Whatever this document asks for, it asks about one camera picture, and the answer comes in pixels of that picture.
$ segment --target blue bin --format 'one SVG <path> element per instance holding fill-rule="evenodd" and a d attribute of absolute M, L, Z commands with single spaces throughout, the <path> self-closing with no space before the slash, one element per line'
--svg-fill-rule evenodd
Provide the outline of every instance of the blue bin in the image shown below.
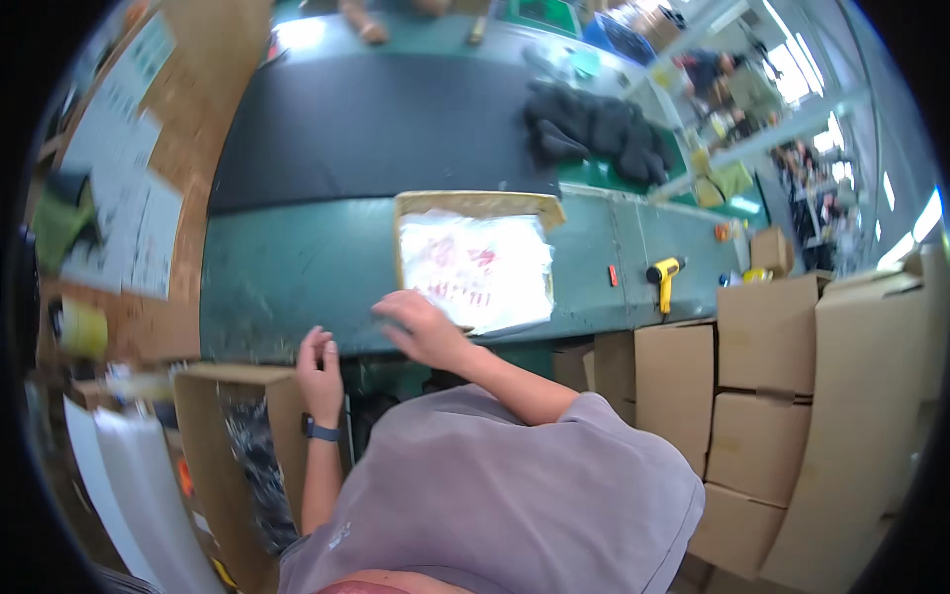
<path fill-rule="evenodd" d="M 623 25 L 614 21 L 609 16 L 598 13 L 594 15 L 594 18 L 592 18 L 590 23 L 587 24 L 587 27 L 584 28 L 584 32 L 580 37 L 581 41 L 589 46 L 609 51 L 621 58 L 636 62 L 641 66 L 647 66 L 656 59 L 656 52 L 654 52 L 650 42 L 648 42 L 643 35 L 629 29 L 627 29 L 627 31 L 629 31 L 628 38 L 630 39 L 630 46 L 626 48 L 626 52 L 621 52 L 611 43 L 610 37 L 607 36 L 605 25 L 606 27 L 623 27 Z"/>

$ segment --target yellow heat gun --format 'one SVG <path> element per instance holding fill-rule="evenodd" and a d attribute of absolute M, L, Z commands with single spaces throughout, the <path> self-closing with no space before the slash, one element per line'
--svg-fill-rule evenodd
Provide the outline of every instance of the yellow heat gun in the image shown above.
<path fill-rule="evenodd" d="M 679 256 L 663 259 L 647 269 L 647 282 L 659 286 L 659 312 L 663 320 L 670 314 L 670 298 L 673 294 L 673 277 L 686 268 L 686 259 Z"/>

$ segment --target plastic bag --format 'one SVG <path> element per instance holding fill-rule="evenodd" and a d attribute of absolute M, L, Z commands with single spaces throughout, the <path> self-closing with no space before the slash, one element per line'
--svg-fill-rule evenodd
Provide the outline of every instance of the plastic bag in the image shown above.
<path fill-rule="evenodd" d="M 403 282 L 481 335 L 547 321 L 551 253 L 537 215 L 472 219 L 432 209 L 399 223 Z"/>
<path fill-rule="evenodd" d="M 267 398 L 235 401 L 222 391 L 219 404 L 224 425 L 231 436 L 237 461 L 254 494 L 255 520 L 261 542 L 272 555 L 279 555 L 297 540 L 280 466 L 274 454 L 274 437 L 267 416 Z"/>

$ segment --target wooden object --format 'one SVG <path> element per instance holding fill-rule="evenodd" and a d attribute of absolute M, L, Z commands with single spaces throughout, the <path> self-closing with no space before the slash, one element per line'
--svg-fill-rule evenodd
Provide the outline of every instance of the wooden object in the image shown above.
<path fill-rule="evenodd" d="M 268 0 L 161 0 L 132 24 L 117 44 L 62 135 L 54 167 L 61 164 L 105 75 L 144 24 L 161 11 L 176 46 L 142 97 L 139 111 L 148 109 L 161 121 L 161 135 L 148 166 L 182 196 L 168 301 L 105 293 L 58 278 L 42 278 L 40 283 L 44 304 L 57 295 L 67 295 L 105 311 L 108 359 L 199 355 L 198 310 L 208 195 L 231 120 L 270 35 L 270 8 Z M 44 322 L 38 347 L 41 365 L 55 362 L 45 330 Z"/>

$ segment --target black foam mat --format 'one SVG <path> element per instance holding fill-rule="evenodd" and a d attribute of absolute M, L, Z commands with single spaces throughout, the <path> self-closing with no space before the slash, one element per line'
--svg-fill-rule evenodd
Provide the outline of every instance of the black foam mat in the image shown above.
<path fill-rule="evenodd" d="M 408 190 L 560 195 L 529 149 L 525 67 L 361 55 L 255 73 L 218 162 L 208 214 Z"/>

